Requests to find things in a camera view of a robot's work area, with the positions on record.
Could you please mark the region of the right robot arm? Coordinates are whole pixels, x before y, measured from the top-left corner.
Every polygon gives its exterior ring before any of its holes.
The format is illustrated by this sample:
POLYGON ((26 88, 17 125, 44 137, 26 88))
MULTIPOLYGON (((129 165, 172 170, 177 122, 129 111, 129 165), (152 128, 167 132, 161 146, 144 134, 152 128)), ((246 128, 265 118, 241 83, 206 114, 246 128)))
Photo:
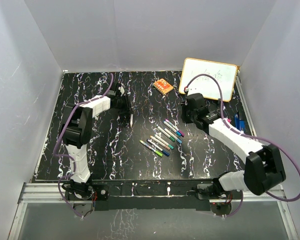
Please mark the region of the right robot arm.
POLYGON ((264 145, 236 133, 216 111, 209 111, 202 94, 186 96, 182 105, 181 119, 207 135, 223 143, 242 160, 244 169, 225 172, 213 179, 205 192, 223 199, 231 191, 250 191, 260 196, 286 180, 286 173, 278 147, 264 145))

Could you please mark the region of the green capped white marker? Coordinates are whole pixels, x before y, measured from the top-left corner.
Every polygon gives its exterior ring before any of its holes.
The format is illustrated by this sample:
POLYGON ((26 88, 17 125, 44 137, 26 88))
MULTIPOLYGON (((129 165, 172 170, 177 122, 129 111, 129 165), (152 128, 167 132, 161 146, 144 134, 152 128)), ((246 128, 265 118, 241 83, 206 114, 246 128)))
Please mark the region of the green capped white marker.
POLYGON ((146 148, 148 148, 149 150, 151 150, 153 153, 155 153, 156 155, 158 155, 159 157, 163 156, 163 153, 156 150, 155 148, 153 148, 152 146, 150 146, 149 144, 147 144, 146 142, 144 142, 143 140, 139 141, 143 146, 145 146, 146 148))

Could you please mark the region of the yellow capped white marker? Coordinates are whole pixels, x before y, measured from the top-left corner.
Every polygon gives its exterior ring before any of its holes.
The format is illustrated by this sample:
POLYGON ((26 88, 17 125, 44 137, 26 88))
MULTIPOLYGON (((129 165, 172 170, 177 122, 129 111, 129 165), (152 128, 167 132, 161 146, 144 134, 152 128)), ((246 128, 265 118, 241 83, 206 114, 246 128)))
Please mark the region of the yellow capped white marker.
POLYGON ((130 119, 129 119, 129 125, 130 125, 131 128, 132 128, 132 126, 133 126, 133 120, 134 120, 134 114, 131 113, 131 114, 130 114, 130 119))

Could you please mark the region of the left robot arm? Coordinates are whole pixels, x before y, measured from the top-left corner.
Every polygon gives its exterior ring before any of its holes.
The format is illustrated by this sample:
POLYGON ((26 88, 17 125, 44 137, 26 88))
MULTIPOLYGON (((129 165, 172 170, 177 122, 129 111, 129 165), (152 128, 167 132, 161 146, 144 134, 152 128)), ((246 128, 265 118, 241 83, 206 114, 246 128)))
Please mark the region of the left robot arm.
POLYGON ((110 109, 117 109, 121 115, 128 115, 130 119, 133 117, 131 102, 126 93, 118 96, 97 95, 75 110, 62 136, 71 170, 69 185, 63 185, 62 188, 77 198, 87 200, 95 191, 90 179, 87 145, 92 137, 93 121, 100 113, 110 109))

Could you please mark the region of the dark blue capped marker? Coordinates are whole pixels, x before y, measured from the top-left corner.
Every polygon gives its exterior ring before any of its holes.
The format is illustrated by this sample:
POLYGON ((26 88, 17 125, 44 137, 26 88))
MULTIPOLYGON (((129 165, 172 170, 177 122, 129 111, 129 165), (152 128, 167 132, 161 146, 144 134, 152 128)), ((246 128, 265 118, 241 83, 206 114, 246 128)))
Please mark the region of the dark blue capped marker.
POLYGON ((158 151, 162 152, 163 155, 165 155, 166 157, 169 157, 170 154, 164 150, 163 148, 161 148, 160 146, 158 146, 154 141, 152 141, 151 139, 147 139, 146 140, 148 143, 150 143, 151 145, 153 145, 158 151))

